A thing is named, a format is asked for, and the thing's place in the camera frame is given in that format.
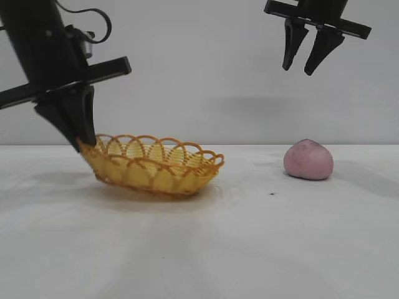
woven basket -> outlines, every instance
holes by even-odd
[[[224,164],[223,155],[173,138],[101,134],[96,146],[79,145],[98,180],[136,191],[192,195]]]

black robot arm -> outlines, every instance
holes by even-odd
[[[282,67],[289,70],[299,47],[308,33],[305,25],[315,26],[317,36],[305,66],[305,73],[312,75],[320,63],[340,44],[344,34],[367,39],[371,28],[341,19],[348,0],[295,0],[290,5],[267,0],[264,11],[286,18],[286,51]]]
[[[78,152],[77,138],[95,145],[91,85],[129,74],[128,59],[89,65],[93,33],[65,26],[56,0],[0,0],[0,19],[28,79],[0,93],[0,109],[34,102]]]

orange basket rim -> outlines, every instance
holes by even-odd
[[[87,144],[81,142],[80,139],[78,138],[77,141],[78,141],[78,144],[80,146],[82,154],[84,154],[84,155],[93,154],[93,153],[95,155],[99,154],[99,155],[104,156],[105,159],[109,160],[112,163],[118,163],[117,161],[114,160],[115,158],[122,158],[122,159],[128,160],[129,164],[133,163],[133,162],[144,161],[144,162],[149,162],[149,163],[156,164],[157,166],[161,166],[161,167],[184,167],[188,171],[192,171],[192,170],[196,170],[196,169],[218,169],[218,168],[220,168],[220,167],[222,167],[224,165],[224,155],[223,154],[216,154],[214,151],[203,150],[202,147],[200,145],[196,144],[196,143],[193,143],[193,142],[181,142],[180,140],[177,140],[177,139],[171,138],[171,137],[158,139],[158,138],[156,138],[154,136],[151,136],[151,135],[139,135],[139,136],[134,136],[134,135],[115,135],[115,136],[112,136],[112,135],[107,135],[107,134],[96,134],[96,137],[98,139],[100,139],[100,140],[101,140],[101,137],[110,138],[110,140],[107,141],[107,145],[108,146],[113,141],[116,141],[117,143],[120,143],[122,145],[122,143],[120,142],[120,138],[126,138],[126,137],[132,139],[132,140],[130,140],[128,142],[128,144],[133,142],[133,141],[137,141],[137,142],[139,142],[139,144],[141,146],[143,146],[143,143],[140,141],[140,139],[151,139],[151,140],[154,141],[154,145],[158,144],[160,146],[164,146],[164,144],[163,144],[164,141],[173,141],[173,142],[176,143],[176,146],[173,149],[182,148],[184,151],[187,151],[185,146],[192,146],[192,147],[197,148],[198,152],[192,153],[192,152],[188,151],[189,153],[192,153],[192,154],[211,154],[213,156],[212,158],[210,158],[210,159],[205,158],[205,159],[208,160],[208,161],[214,161],[214,162],[217,159],[221,159],[221,161],[218,164],[208,164],[208,165],[201,165],[201,166],[197,166],[197,167],[187,166],[187,165],[183,165],[183,164],[170,165],[168,163],[162,163],[162,162],[159,162],[159,161],[156,161],[154,159],[147,158],[147,157],[130,158],[130,157],[122,156],[122,155],[119,155],[119,154],[107,154],[107,153],[104,153],[103,151],[95,148],[94,146],[90,146],[90,145],[87,145]]]

white table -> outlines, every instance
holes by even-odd
[[[329,146],[324,182],[286,176],[287,146],[207,148],[218,178],[163,202],[71,147],[0,147],[0,298],[399,298],[399,146]]]

gray wall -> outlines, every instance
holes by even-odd
[[[114,29],[91,63],[129,56],[130,76],[96,85],[97,133],[173,136],[200,143],[399,143],[399,1],[350,0],[344,18],[373,27],[308,77],[312,29],[290,72],[284,20],[266,0],[61,0],[107,11]],[[65,15],[98,35],[100,17]],[[4,33],[0,89],[25,82]],[[62,144],[30,103],[0,111],[1,144]]]

